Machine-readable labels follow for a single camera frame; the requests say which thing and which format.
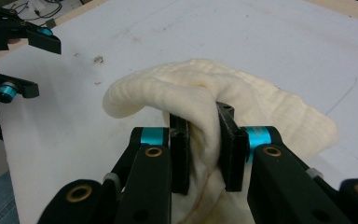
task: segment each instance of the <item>cable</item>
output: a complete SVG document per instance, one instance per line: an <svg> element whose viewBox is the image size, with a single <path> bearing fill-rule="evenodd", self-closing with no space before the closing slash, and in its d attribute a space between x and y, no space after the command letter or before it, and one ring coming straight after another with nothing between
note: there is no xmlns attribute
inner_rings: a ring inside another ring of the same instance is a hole
<svg viewBox="0 0 358 224"><path fill-rule="evenodd" d="M24 7L22 8L22 10L20 10L20 11L17 12L17 14L20 14L20 13L23 12L24 9L26 9L26 8L28 7L28 3L29 3L29 2L23 3L23 4L21 4L21 5L16 6L15 8L12 8L12 9L14 9L14 10L17 11L17 8L24 6Z"/></svg>
<svg viewBox="0 0 358 224"><path fill-rule="evenodd" d="M40 15L40 12L38 10L35 10L34 13L38 17L33 18L33 19L25 19L25 21L35 21L35 20L39 20L39 19L49 19L49 18L55 16L62 9L62 4L61 4L61 2L59 0L45 0L45 2L51 3L51 4L57 4L57 7L54 10L52 10L51 12L49 12L48 14L46 14L46 15Z"/></svg>

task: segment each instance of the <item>cream towel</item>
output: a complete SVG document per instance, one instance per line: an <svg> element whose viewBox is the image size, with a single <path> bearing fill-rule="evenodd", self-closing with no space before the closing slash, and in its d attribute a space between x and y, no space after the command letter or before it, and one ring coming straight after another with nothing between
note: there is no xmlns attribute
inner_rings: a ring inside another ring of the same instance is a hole
<svg viewBox="0 0 358 224"><path fill-rule="evenodd" d="M192 160L188 195L172 195L172 223L253 223L246 193L226 193L217 166L220 128L216 101L235 108L238 126L272 125L298 157L307 159L337 140L335 123L296 95L264 79L208 60L168 63L118 80L103 98L114 118L125 118L145 105L191 122Z"/></svg>

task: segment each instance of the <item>white tabletop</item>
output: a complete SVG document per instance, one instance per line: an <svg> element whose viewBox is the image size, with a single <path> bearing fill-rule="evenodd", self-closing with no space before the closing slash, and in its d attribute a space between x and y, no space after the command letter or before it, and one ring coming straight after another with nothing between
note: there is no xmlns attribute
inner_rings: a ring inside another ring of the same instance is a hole
<svg viewBox="0 0 358 224"><path fill-rule="evenodd" d="M164 126L147 108L102 109L111 83L150 66L208 58L298 94L337 123L339 142L308 163L334 188L358 177L358 20L298 0L107 1L56 28L62 55L23 46L0 73L40 96L0 105L21 223L35 223L65 184L101 181L136 126ZM96 58L103 62L94 62Z"/></svg>

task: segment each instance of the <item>crumpled fabric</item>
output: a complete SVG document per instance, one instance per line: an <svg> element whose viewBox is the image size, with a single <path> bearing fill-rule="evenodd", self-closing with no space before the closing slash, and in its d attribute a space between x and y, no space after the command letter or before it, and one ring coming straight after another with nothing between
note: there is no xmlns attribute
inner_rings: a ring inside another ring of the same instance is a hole
<svg viewBox="0 0 358 224"><path fill-rule="evenodd" d="M298 96L221 63L167 63L125 76L103 97L108 115L125 118L147 105L191 123L190 187L186 196L172 195L172 223L254 223L246 202L251 164L242 192L225 191L216 102L235 108L238 126L275 126L302 160L337 141L335 123Z"/></svg>

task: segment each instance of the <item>teal spacer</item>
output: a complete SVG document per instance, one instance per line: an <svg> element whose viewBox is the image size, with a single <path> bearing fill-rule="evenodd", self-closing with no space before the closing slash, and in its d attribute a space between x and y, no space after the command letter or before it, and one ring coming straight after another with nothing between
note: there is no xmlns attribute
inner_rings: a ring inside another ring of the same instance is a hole
<svg viewBox="0 0 358 224"><path fill-rule="evenodd" d="M143 128L141 144L162 146L164 143L163 128Z"/></svg>
<svg viewBox="0 0 358 224"><path fill-rule="evenodd" d="M53 32L51 32L49 28L45 28L45 27L39 28L37 32L44 35L53 35Z"/></svg>
<svg viewBox="0 0 358 224"><path fill-rule="evenodd" d="M16 96L17 91L11 86L1 86L0 92L9 95L12 99Z"/></svg>
<svg viewBox="0 0 358 224"><path fill-rule="evenodd" d="M249 126L245 127L246 132L249 135L249 161L253 160L255 149L263 144L271 143L271 136L269 130L265 126Z"/></svg>

